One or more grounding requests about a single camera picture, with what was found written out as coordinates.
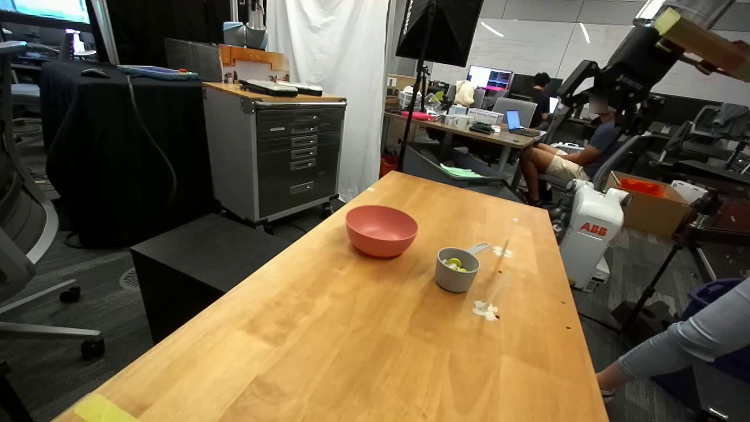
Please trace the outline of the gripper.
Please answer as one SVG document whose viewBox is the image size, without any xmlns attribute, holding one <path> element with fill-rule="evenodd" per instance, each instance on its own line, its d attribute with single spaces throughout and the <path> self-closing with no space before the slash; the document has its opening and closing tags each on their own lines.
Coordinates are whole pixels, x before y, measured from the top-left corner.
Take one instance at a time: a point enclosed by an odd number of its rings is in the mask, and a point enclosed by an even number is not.
<svg viewBox="0 0 750 422">
<path fill-rule="evenodd" d="M 664 96 L 650 94 L 652 88 L 672 69 L 685 49 L 664 39 L 653 27 L 635 26 L 600 69 L 597 62 L 582 60 L 557 91 L 559 110 L 546 130 L 546 141 L 589 103 L 587 80 L 595 81 L 596 99 L 615 110 L 617 139 L 643 135 L 659 117 L 666 104 Z"/>
</svg>

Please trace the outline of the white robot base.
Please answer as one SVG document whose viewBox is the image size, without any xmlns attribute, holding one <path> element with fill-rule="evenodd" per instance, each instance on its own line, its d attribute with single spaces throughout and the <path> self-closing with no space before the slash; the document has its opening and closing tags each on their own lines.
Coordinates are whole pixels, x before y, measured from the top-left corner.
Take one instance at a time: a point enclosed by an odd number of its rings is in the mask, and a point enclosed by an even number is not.
<svg viewBox="0 0 750 422">
<path fill-rule="evenodd" d="M 606 283 L 610 270 L 604 259 L 609 243 L 624 223 L 623 208 L 632 195 L 626 190 L 596 190 L 592 182 L 573 179 L 571 213 L 566 220 L 560 254 L 571 288 L 593 292 Z"/>
</svg>

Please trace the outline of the pink bowl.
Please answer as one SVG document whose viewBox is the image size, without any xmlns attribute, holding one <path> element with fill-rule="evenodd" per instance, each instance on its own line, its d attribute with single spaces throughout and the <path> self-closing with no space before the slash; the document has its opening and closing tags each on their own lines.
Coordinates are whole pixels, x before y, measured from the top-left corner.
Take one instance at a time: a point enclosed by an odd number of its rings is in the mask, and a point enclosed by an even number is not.
<svg viewBox="0 0 750 422">
<path fill-rule="evenodd" d="M 346 234 L 357 251 L 381 258 L 404 254 L 420 230 L 412 216 L 380 205 L 352 208 L 346 213 L 345 223 Z"/>
</svg>

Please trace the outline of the open laptop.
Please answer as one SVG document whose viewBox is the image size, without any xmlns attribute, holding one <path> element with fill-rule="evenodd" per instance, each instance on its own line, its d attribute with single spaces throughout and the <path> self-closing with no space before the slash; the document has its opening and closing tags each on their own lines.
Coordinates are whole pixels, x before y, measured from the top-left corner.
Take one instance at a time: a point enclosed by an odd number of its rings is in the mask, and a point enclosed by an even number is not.
<svg viewBox="0 0 750 422">
<path fill-rule="evenodd" d="M 504 117 L 506 117 L 506 125 L 508 126 L 508 131 L 510 133 L 524 137 L 542 136 L 541 131 L 525 128 L 522 126 L 520 121 L 520 113 L 518 112 L 518 110 L 507 110 Z"/>
</svg>

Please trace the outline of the row of office chairs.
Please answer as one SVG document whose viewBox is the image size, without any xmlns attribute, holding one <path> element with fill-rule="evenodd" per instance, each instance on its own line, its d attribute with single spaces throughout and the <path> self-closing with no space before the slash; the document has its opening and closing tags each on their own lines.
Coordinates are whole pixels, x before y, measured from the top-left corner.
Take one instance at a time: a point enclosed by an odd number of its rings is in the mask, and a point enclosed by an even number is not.
<svg viewBox="0 0 750 422">
<path fill-rule="evenodd" d="M 718 168 L 730 171 L 746 147 L 750 147 L 750 107 L 723 103 L 707 105 L 684 122 L 668 139 L 654 163 L 673 168 Z"/>
</svg>

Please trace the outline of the monitor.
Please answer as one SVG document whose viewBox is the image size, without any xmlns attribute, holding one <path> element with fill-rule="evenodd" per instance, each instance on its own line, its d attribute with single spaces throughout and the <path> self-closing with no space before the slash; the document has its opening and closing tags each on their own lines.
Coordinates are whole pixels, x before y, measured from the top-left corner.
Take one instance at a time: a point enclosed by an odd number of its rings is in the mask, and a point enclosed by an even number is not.
<svg viewBox="0 0 750 422">
<path fill-rule="evenodd" d="M 509 90 L 512 85 L 514 72 L 504 69 L 491 69 L 479 65 L 469 66 L 467 80 L 477 87 L 490 91 Z"/>
<path fill-rule="evenodd" d="M 0 0 L 0 22 L 91 31 L 86 0 Z"/>
</svg>

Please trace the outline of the wooden desk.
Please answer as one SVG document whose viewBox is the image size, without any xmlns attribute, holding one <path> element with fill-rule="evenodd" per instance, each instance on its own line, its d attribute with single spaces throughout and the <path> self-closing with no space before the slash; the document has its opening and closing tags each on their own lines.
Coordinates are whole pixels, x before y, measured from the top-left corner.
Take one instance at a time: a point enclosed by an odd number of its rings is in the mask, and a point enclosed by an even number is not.
<svg viewBox="0 0 750 422">
<path fill-rule="evenodd" d="M 389 123 L 398 122 L 403 125 L 402 136 L 397 139 L 396 145 L 397 170 L 401 141 L 404 138 L 405 121 L 407 118 L 400 113 L 384 113 L 384 118 Z M 411 142 L 439 144 L 440 151 L 437 152 L 437 156 L 441 160 L 446 158 L 448 151 L 451 149 L 464 147 L 467 149 L 467 152 L 484 161 L 491 168 L 503 173 L 506 177 L 506 185 L 510 190 L 517 189 L 521 177 L 520 165 L 512 165 L 510 163 L 512 155 L 520 154 L 542 139 L 542 136 L 524 137 L 511 134 L 507 130 L 501 130 L 493 134 L 483 134 L 469 130 L 461 131 L 453 125 L 425 120 L 413 120 L 411 124 L 408 136 L 409 144 Z"/>
</svg>

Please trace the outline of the grey tray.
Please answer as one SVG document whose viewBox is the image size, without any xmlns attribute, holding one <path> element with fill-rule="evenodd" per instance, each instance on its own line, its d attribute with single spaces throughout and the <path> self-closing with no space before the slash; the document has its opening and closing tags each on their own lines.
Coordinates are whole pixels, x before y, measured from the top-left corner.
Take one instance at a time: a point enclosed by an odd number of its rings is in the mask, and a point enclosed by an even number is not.
<svg viewBox="0 0 750 422">
<path fill-rule="evenodd" d="M 437 156 L 440 149 L 439 144 L 411 142 L 405 149 L 404 173 L 480 194 L 521 202 L 507 187 L 503 173 L 467 152 L 466 148 L 451 149 L 443 160 Z"/>
</svg>

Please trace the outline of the black softbox on stand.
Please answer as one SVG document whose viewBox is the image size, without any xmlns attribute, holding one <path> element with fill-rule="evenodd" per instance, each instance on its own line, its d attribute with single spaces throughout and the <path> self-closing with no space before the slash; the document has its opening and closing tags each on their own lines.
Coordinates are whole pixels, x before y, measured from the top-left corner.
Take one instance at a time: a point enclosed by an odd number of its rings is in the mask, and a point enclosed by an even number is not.
<svg viewBox="0 0 750 422">
<path fill-rule="evenodd" d="M 428 85 L 425 62 L 464 67 L 485 0 L 409 0 L 398 33 L 397 57 L 416 60 L 412 98 L 407 104 L 407 120 L 401 141 L 397 170 L 404 170 L 405 150 L 416 113 L 426 112 Z"/>
</svg>

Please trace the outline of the white curtain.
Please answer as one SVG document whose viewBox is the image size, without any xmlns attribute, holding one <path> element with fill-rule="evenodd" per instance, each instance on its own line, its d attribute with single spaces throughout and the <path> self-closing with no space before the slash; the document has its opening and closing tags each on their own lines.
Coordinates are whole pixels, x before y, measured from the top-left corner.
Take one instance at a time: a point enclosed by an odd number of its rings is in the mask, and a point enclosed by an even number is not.
<svg viewBox="0 0 750 422">
<path fill-rule="evenodd" d="M 346 99 L 337 192 L 349 202 L 377 181 L 390 0 L 267 0 L 270 50 L 290 77 Z"/>
</svg>

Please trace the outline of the grey tool cabinet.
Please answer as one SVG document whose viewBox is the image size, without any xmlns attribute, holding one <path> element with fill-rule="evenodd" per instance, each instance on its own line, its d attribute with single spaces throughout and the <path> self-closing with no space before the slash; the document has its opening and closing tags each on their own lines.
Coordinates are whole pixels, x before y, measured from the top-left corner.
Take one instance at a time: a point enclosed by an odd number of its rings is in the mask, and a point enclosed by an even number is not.
<svg viewBox="0 0 750 422">
<path fill-rule="evenodd" d="M 241 83 L 203 83 L 213 194 L 222 211 L 271 233 L 308 209 L 324 218 L 339 198 L 346 99 L 255 93 Z"/>
</svg>

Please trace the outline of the wooden box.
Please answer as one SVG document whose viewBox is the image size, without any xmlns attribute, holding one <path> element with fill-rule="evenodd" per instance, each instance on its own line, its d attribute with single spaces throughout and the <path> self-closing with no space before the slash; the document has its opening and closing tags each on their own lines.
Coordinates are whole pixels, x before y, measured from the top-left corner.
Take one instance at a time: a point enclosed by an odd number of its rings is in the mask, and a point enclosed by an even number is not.
<svg viewBox="0 0 750 422">
<path fill-rule="evenodd" d="M 283 53 L 244 46 L 219 45 L 221 79 L 290 81 L 289 59 Z"/>
</svg>

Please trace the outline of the black box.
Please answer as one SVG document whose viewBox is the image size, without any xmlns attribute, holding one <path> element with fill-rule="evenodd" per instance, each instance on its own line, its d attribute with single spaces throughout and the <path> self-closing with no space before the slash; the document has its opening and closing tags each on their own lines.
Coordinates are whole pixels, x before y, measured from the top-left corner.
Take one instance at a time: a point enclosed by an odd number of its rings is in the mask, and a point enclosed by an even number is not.
<svg viewBox="0 0 750 422">
<path fill-rule="evenodd" d="M 175 332 L 289 246 L 217 214 L 131 247 L 153 343 Z"/>
</svg>

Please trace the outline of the yellow tape piece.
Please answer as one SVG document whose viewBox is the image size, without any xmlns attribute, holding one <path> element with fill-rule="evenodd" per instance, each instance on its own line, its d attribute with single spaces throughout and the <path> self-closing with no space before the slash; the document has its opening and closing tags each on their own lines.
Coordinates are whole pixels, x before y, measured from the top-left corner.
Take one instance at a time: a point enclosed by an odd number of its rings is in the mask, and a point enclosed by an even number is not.
<svg viewBox="0 0 750 422">
<path fill-rule="evenodd" d="M 73 412 L 84 422 L 140 422 L 98 393 L 91 393 L 78 401 Z"/>
</svg>

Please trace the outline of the grey office chair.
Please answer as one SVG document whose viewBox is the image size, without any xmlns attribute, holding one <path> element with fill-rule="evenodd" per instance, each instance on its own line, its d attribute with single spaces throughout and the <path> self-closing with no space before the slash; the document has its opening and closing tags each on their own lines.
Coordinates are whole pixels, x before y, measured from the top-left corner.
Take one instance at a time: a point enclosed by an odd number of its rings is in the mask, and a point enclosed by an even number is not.
<svg viewBox="0 0 750 422">
<path fill-rule="evenodd" d="M 0 41 L 0 315 L 54 292 L 64 304 L 81 296 L 75 280 L 68 280 L 1 305 L 33 280 L 59 229 L 53 203 L 22 165 L 13 131 L 11 58 L 26 48 L 24 41 Z"/>
</svg>

